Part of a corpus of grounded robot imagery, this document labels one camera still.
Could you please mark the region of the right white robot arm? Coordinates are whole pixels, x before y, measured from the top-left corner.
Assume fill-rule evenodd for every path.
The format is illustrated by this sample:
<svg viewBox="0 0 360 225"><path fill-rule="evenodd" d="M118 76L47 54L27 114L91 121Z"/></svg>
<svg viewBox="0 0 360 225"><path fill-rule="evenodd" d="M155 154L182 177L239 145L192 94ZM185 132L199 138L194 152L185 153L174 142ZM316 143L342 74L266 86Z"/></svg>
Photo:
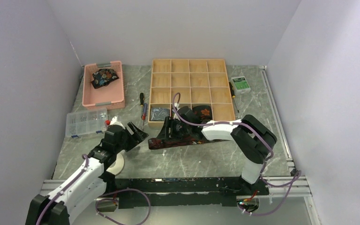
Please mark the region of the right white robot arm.
<svg viewBox="0 0 360 225"><path fill-rule="evenodd" d="M174 116L165 118L162 129L148 140L150 150L233 141L247 158L241 173L240 190L250 195L257 190L258 179L265 165L273 157L276 136L253 115L233 121L215 121L210 107L195 109L184 106L173 110Z"/></svg>

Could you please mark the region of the dark red floral tie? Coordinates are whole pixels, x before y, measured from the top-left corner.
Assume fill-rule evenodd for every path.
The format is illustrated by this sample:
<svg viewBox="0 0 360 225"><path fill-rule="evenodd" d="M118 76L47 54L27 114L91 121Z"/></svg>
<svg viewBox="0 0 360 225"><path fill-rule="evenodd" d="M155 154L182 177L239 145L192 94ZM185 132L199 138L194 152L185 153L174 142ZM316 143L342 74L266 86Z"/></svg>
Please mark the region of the dark red floral tie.
<svg viewBox="0 0 360 225"><path fill-rule="evenodd" d="M222 142L222 141L225 140L220 140L220 139L207 140L206 138L196 139L190 136L181 140L175 140L173 138L169 138L169 139L151 138L148 140L148 147L150 150L160 150L160 149L167 149L172 147L199 145L199 144Z"/></svg>

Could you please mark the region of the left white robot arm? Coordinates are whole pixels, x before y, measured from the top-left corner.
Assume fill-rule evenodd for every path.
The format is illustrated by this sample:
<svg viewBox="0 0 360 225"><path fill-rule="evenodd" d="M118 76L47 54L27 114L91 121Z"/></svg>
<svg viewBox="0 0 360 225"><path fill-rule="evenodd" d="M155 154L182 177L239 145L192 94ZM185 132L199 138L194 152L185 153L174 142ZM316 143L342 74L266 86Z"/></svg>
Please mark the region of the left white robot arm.
<svg viewBox="0 0 360 225"><path fill-rule="evenodd" d="M81 166L57 188L38 194L30 202L27 225L70 225L95 199L117 204L115 175L108 172L121 151L129 151L149 135L132 122L108 125L104 138L88 154Z"/></svg>

